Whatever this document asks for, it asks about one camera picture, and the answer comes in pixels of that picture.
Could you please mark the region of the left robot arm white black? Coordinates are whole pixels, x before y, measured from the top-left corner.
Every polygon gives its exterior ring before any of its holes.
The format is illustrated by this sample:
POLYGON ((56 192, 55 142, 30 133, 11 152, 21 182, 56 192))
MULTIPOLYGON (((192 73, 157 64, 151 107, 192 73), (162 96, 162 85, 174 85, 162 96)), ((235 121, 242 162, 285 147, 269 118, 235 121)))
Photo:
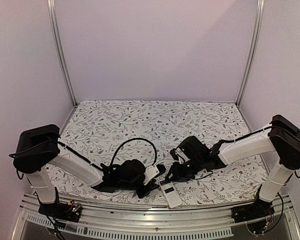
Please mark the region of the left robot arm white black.
POLYGON ((20 134, 16 151, 9 154, 15 169, 28 178, 40 202, 53 217, 60 217, 65 210, 57 200, 57 190, 46 171, 47 164, 67 171, 103 193, 132 190, 142 199, 159 188, 156 183, 159 170, 154 164, 145 167, 139 160, 132 159, 122 164, 97 166, 59 139, 59 127, 55 124, 29 129, 20 134))

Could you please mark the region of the white remote control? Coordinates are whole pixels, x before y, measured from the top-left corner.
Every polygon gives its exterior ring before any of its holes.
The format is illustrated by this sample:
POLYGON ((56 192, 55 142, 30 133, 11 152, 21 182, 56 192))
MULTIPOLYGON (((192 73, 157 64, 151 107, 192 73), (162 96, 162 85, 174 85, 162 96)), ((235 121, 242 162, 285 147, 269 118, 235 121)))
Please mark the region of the white remote control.
POLYGON ((174 184, 169 180, 161 180, 158 182, 162 194, 167 201, 170 209, 179 207, 182 205, 182 200, 174 186, 174 184))

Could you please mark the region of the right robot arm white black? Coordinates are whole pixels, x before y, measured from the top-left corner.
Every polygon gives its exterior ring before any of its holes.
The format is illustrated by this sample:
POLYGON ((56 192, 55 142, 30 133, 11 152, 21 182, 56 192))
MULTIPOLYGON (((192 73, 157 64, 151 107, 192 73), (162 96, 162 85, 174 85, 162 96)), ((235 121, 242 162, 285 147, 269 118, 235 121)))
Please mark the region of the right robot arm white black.
POLYGON ((282 115, 273 116, 269 124, 237 139, 221 139, 211 148, 195 136, 187 137, 170 151, 174 163, 165 178, 186 182, 202 170, 211 172, 268 152, 276 152, 279 161, 261 184, 256 201, 248 208, 252 218, 259 218, 292 174, 300 169, 300 129, 282 115))

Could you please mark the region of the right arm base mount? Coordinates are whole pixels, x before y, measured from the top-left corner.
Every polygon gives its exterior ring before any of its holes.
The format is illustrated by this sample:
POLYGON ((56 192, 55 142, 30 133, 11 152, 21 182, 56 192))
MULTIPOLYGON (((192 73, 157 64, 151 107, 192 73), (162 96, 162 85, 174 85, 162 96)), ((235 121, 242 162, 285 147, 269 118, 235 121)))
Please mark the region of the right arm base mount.
POLYGON ((253 221, 246 225, 247 229, 254 235, 260 235, 267 230, 274 213, 272 202, 256 199, 253 203, 233 207, 231 218, 235 223, 253 221))

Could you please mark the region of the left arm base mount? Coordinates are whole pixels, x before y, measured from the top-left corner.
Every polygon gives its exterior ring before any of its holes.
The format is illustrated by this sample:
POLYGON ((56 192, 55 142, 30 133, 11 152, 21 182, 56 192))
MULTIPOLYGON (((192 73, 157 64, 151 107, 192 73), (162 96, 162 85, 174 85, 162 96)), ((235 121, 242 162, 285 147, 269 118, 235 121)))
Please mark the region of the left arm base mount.
POLYGON ((38 212, 42 215, 74 223, 78 223, 81 218, 82 205, 74 203, 74 201, 61 203, 56 200, 54 203, 45 204, 39 202, 39 204, 38 212))

